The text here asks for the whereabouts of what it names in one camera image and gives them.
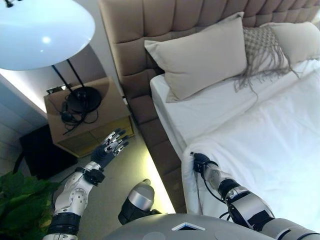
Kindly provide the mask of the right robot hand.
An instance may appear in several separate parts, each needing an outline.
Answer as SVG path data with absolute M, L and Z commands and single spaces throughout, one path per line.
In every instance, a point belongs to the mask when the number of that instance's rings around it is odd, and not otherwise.
M 206 166 L 213 163 L 213 161 L 202 153 L 191 152 L 190 155 L 193 157 L 193 170 L 197 173 L 203 174 Z

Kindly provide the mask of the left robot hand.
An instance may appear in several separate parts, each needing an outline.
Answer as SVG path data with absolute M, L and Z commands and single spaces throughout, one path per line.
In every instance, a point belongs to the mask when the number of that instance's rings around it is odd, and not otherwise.
M 91 154 L 91 161 L 104 169 L 125 147 L 129 145 L 129 136 L 123 136 L 125 129 L 113 130 Z

